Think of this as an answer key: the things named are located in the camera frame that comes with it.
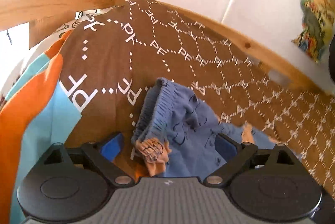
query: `poster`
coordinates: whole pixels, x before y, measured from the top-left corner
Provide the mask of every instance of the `poster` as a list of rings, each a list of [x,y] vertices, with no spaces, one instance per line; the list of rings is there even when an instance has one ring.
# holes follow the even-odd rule
[[[292,42],[319,63],[334,36],[335,0],[301,0],[303,31]]]

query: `orange fabric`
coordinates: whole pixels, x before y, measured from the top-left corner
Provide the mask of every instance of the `orange fabric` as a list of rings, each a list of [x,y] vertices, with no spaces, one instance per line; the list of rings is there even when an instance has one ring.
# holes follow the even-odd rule
[[[72,33],[72,31],[73,30],[68,30],[67,32],[65,32],[58,41],[53,43],[52,46],[50,46],[49,49],[44,52],[44,54],[46,54],[49,59],[52,59],[56,54],[58,54],[59,50],[61,49],[69,35]]]
[[[150,177],[150,174],[148,172],[148,169],[145,167],[145,165],[136,164],[135,178],[134,178],[135,182],[137,182],[140,177]]]
[[[21,139],[26,127],[51,99],[63,66],[57,54],[48,68],[27,82],[0,111],[0,223],[9,222],[16,172],[20,160]]]

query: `black round cap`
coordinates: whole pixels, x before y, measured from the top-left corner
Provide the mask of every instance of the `black round cap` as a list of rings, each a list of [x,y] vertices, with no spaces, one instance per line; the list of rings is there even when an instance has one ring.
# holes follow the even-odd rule
[[[279,222],[310,216],[321,200],[321,191],[308,176],[259,174],[249,170],[231,183],[238,207],[258,219]]]
[[[46,222],[79,221],[106,201],[106,181],[90,170],[44,165],[32,170],[17,190],[26,215]]]

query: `elastic waistband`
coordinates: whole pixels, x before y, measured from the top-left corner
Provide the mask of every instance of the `elastic waistband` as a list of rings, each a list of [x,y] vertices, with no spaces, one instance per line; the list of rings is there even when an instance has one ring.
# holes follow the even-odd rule
[[[157,79],[155,86],[149,89],[134,130],[133,144],[137,140],[143,142],[153,137],[156,137],[162,144],[164,143],[164,132],[171,118],[177,96],[177,85],[162,77]]]

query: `pine wood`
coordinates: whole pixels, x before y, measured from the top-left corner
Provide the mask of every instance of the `pine wood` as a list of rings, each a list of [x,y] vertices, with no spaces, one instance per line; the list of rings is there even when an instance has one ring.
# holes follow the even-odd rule
[[[62,23],[74,17],[76,11],[104,9],[117,5],[123,0],[0,0],[0,31],[29,22],[30,41],[34,45],[51,34]],[[291,65],[284,58],[267,47],[217,21],[200,14],[162,3],[175,9],[194,21],[211,28],[230,39],[247,55],[262,62],[266,71],[274,69],[287,76],[292,87],[319,91],[320,89],[306,75]]]

